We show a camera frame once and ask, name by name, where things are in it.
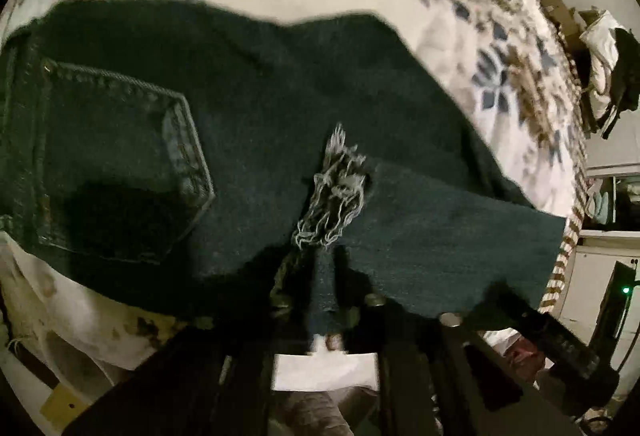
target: back pocket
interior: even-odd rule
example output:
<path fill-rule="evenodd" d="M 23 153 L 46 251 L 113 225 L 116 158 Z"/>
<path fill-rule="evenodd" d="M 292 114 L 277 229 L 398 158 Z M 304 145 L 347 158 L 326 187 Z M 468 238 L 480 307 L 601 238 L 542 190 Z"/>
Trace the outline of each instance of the back pocket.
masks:
<path fill-rule="evenodd" d="M 41 244 L 161 262 L 214 197 L 183 95 L 45 60 L 35 149 Z"/>

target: dark denim fabric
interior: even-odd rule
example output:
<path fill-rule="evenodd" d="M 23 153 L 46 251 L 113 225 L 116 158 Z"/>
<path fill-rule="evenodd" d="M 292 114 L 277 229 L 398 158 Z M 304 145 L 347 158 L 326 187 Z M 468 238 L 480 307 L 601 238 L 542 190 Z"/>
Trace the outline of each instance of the dark denim fabric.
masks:
<path fill-rule="evenodd" d="M 564 220 L 532 208 L 373 16 L 278 26 L 68 2 L 2 62 L 0 215 L 113 299 L 185 317 L 265 307 L 337 123 L 369 175 L 337 241 L 353 275 L 422 315 L 469 307 L 497 279 L 542 297 Z"/>

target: yellow tag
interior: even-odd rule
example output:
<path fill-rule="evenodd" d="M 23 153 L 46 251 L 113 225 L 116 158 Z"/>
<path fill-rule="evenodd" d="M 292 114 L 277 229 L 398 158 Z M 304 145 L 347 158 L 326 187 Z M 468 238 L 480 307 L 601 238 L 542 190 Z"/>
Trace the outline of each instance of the yellow tag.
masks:
<path fill-rule="evenodd" d="M 40 414 L 46 418 L 55 430 L 62 432 L 67 425 L 87 409 L 71 391 L 58 384 L 42 405 Z"/>

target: bed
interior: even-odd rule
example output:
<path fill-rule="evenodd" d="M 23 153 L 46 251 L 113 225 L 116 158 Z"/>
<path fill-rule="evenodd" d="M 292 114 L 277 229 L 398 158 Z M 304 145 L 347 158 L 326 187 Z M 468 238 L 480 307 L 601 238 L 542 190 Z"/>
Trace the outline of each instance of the bed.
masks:
<path fill-rule="evenodd" d="M 11 33 L 60 1 L 9 0 L 0 15 L 0 48 Z M 561 30 L 546 18 L 539 0 L 183 1 L 280 24 L 370 13 L 391 25 L 462 109 L 504 175 L 536 209 L 566 218 L 540 303 L 540 311 L 553 309 L 584 216 L 585 149 L 575 66 L 565 52 Z M 0 283 L 10 320 L 15 335 L 35 353 L 38 323 L 47 323 L 96 362 L 133 369 L 183 325 L 98 295 L 22 252 L 10 239 L 3 253 Z M 52 289 L 65 293 L 51 299 Z M 84 311 L 79 311 L 79 303 Z M 87 323 L 87 318 L 99 321 Z M 140 330 L 141 320 L 156 328 Z M 211 322 L 200 321 L 204 326 Z M 85 398 L 92 400 L 90 394 Z"/>

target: shelf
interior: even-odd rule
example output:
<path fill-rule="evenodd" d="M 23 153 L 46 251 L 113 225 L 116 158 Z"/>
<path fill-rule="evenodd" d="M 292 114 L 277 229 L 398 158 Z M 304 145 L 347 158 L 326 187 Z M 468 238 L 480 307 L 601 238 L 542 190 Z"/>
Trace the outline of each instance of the shelf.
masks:
<path fill-rule="evenodd" d="M 640 239 L 640 231 L 633 230 L 581 230 L 580 237 L 626 237 L 628 239 Z"/>

